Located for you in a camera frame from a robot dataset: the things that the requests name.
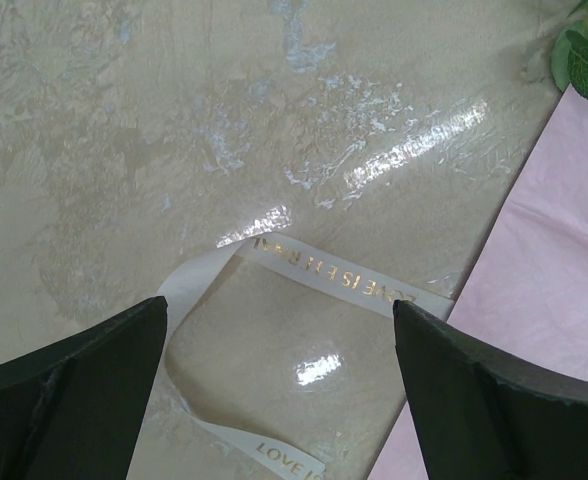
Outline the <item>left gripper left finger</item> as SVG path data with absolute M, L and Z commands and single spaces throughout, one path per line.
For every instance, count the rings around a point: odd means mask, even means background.
M 0 364 L 0 479 L 126 478 L 167 323 L 152 297 Z

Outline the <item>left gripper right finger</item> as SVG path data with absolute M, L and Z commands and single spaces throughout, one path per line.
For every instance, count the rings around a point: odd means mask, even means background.
M 588 479 L 588 382 L 474 338 L 410 301 L 395 349 L 431 479 Z

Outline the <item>purple wrapping paper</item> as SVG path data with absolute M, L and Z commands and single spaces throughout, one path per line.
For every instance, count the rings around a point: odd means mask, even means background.
M 588 100 L 574 89 L 551 116 L 444 322 L 588 382 Z M 408 401 L 372 477 L 431 479 Z

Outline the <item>beige printed ribbon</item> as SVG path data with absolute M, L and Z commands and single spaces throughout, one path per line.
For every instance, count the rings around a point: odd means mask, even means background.
M 163 392 L 228 457 L 200 479 L 364 479 L 404 405 L 392 307 L 451 301 L 270 233 L 161 284 Z

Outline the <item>artificial flower bunch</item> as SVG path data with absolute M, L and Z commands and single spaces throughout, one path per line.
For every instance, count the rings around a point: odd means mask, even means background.
M 588 0 L 579 1 L 568 14 L 580 19 L 568 24 L 557 36 L 550 56 L 550 70 L 556 88 L 572 87 L 588 100 Z

